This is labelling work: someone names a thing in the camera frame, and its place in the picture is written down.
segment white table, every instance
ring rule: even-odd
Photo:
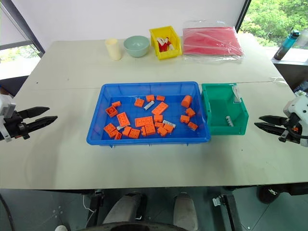
[[[283,115],[294,98],[252,38],[242,37],[242,64],[194,64],[153,54],[109,61],[102,41],[56,42],[16,96],[17,110],[48,106],[58,119],[29,140],[1,142],[0,187],[93,189],[249,185],[308,180],[307,150],[258,129],[259,116]],[[186,145],[90,146],[86,135],[107,82],[238,82],[249,121],[244,136],[213,136]]]

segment yellow plastic bin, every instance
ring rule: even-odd
[[[158,57],[159,60],[177,57],[178,55],[182,54],[181,40],[178,37],[177,33],[174,31],[172,26],[150,29],[150,33],[151,33],[151,45],[154,46],[156,56]],[[159,47],[157,42],[157,38],[159,37],[161,38],[168,37],[171,44],[174,47],[174,50],[159,52]]]

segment cable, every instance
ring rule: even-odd
[[[293,131],[292,131],[292,128],[290,128],[290,127],[287,127],[287,130],[288,130],[288,132],[289,132],[292,136],[294,136],[294,137],[296,137],[296,138],[299,138],[299,139],[308,139],[308,136],[298,135],[298,134],[296,134],[295,132],[293,132]]]
[[[82,203],[83,203],[83,206],[84,206],[85,209],[87,209],[88,211],[90,211],[90,212],[92,212],[92,213],[95,212],[95,211],[93,211],[92,209],[87,208],[87,207],[85,206],[85,195],[83,195],[83,197],[82,197]]]
[[[87,223],[86,223],[86,225],[85,225],[85,228],[87,227],[88,222],[90,221],[91,217],[93,216],[93,214],[94,214],[95,212],[96,212],[96,209],[92,212],[91,216],[88,218]]]
[[[6,204],[6,202],[3,199],[1,194],[0,194],[0,201],[2,202],[3,207],[4,207],[5,211],[6,211],[7,216],[8,216],[8,219],[9,219],[9,222],[10,222],[10,226],[11,226],[11,230],[15,231],[15,225],[14,225],[14,221],[13,221],[13,217],[11,215],[10,209],[9,209],[8,205]]]

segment teal water bottle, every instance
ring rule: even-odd
[[[293,30],[288,35],[286,40],[282,43],[281,47],[279,47],[276,54],[274,55],[274,58],[277,59],[277,60],[281,60],[285,56],[285,54],[288,52],[288,50],[296,42],[298,36],[300,36],[300,32],[298,30]]]

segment white wall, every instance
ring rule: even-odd
[[[244,0],[13,0],[42,46],[56,40],[127,38],[183,22],[221,20],[235,25]]]
[[[0,9],[0,46],[25,40],[4,11]]]

